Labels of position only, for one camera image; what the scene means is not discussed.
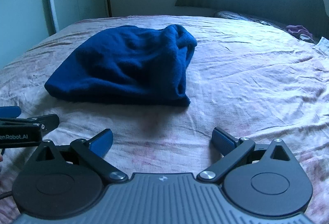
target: wrinkled sheet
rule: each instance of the wrinkled sheet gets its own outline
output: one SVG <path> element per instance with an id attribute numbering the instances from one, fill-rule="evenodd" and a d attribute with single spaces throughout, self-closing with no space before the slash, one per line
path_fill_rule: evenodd
<path id="1" fill-rule="evenodd" d="M 95 33 L 121 25 L 161 29 L 181 24 L 198 41 L 187 69 L 188 109 L 69 103 L 43 85 L 70 53 Z M 60 126 L 45 136 L 57 145 L 91 138 L 105 128 L 114 144 L 105 159 L 126 172 L 195 175 L 220 156 L 210 144 L 220 126 L 257 143 L 283 139 L 312 181 L 306 215 L 329 223 L 329 62 L 316 46 L 254 22 L 203 17 L 130 16 L 91 19 L 47 38 L 0 71 L 0 105 L 18 105 L 21 118 L 56 113 Z M 34 148 L 7 149 L 0 193 Z M 0 201 L 0 223 L 19 212 Z"/>

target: folded blue fabric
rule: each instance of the folded blue fabric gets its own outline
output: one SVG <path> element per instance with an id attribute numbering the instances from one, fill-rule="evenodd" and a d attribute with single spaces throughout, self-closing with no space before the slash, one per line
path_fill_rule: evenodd
<path id="1" fill-rule="evenodd" d="M 176 24 L 106 29 L 75 49 L 44 87 L 73 102 L 188 106 L 185 71 L 196 45 Z"/>

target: metal pivot screw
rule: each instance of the metal pivot screw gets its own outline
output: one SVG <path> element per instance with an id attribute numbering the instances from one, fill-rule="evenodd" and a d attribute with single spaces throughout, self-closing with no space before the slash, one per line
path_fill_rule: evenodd
<path id="1" fill-rule="evenodd" d="M 216 176 L 216 174 L 212 171 L 202 171 L 199 176 L 204 180 L 211 180 Z"/>
<path id="2" fill-rule="evenodd" d="M 126 174 L 121 171 L 114 171 L 109 175 L 112 180 L 123 180 L 126 177 Z"/>

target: cable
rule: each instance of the cable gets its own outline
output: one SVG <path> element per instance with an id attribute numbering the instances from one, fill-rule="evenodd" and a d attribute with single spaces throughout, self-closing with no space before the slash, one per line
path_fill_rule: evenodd
<path id="1" fill-rule="evenodd" d="M 11 191 L 7 191 L 7 192 L 5 192 L 3 194 L 0 194 L 0 200 L 5 199 L 7 197 L 10 197 L 12 195 L 13 195 L 13 193 Z"/>

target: gray ridged panel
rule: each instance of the gray ridged panel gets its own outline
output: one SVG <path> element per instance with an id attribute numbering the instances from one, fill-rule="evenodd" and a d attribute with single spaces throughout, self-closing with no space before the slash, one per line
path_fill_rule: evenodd
<path id="1" fill-rule="evenodd" d="M 87 212 L 64 220 L 21 215 L 14 224 L 312 224 L 304 215 L 277 220 L 257 219 L 238 211 L 218 186 L 196 181 L 192 174 L 134 174 L 113 184 Z"/>

